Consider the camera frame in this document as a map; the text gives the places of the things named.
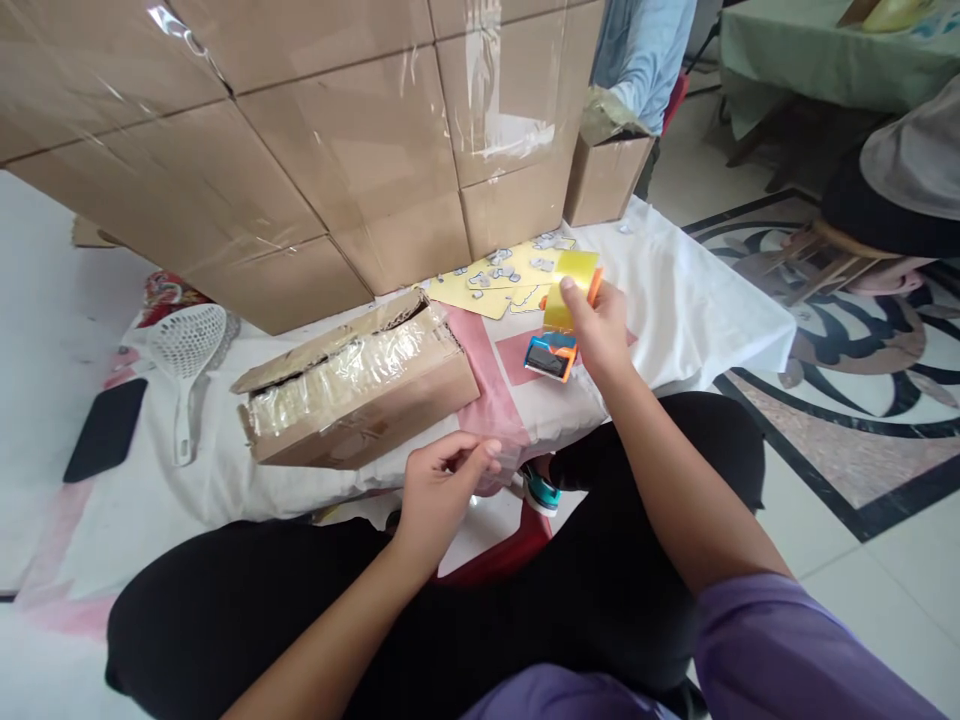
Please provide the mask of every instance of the white plastic strainer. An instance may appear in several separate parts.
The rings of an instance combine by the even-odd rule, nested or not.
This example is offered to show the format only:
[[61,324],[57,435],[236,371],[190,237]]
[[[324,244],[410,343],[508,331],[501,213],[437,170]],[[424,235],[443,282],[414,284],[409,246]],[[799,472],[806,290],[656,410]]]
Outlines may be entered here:
[[228,338],[227,311],[219,305],[194,305],[168,315],[150,328],[147,346],[157,367],[178,386],[174,424],[174,462],[193,462],[194,440],[190,424],[190,393],[197,378]]

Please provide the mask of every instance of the teal shoe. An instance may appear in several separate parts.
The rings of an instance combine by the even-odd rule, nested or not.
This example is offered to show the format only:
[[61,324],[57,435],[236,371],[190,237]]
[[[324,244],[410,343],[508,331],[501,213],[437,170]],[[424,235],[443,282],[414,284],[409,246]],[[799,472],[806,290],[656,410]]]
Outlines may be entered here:
[[523,464],[520,476],[523,478],[523,496],[527,504],[541,515],[555,517],[563,493],[550,485],[530,463]]

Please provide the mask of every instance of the wooden stool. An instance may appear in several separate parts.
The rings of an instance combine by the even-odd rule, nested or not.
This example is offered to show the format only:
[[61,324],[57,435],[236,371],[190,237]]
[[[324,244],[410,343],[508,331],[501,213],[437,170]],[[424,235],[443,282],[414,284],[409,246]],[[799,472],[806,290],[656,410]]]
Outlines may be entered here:
[[803,287],[787,296],[784,301],[787,307],[803,302],[816,292],[822,292],[828,285],[835,287],[830,288],[826,295],[841,290],[881,260],[903,257],[862,245],[829,225],[823,218],[817,218],[813,221],[813,227],[803,237],[796,238],[777,254],[773,264],[764,270],[763,274],[766,275],[785,263],[811,258],[827,248],[833,248],[837,252],[837,258],[808,279]]

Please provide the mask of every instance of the blue cloth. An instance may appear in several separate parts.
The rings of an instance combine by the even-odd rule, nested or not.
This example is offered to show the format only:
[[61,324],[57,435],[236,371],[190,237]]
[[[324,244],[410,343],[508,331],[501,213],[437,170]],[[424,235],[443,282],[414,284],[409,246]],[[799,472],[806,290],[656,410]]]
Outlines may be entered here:
[[[752,575],[699,599],[697,677],[714,720],[945,720],[793,580]],[[606,675],[535,665],[462,720],[676,720]]]
[[696,7],[696,0],[607,0],[591,82],[612,90],[657,135]]

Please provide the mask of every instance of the purple sleeve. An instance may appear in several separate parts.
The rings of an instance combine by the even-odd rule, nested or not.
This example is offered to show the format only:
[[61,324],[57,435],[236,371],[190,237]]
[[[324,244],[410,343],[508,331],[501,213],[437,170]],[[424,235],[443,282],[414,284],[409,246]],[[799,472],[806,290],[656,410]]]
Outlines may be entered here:
[[695,661],[714,720],[944,717],[793,580],[728,580],[699,604]]

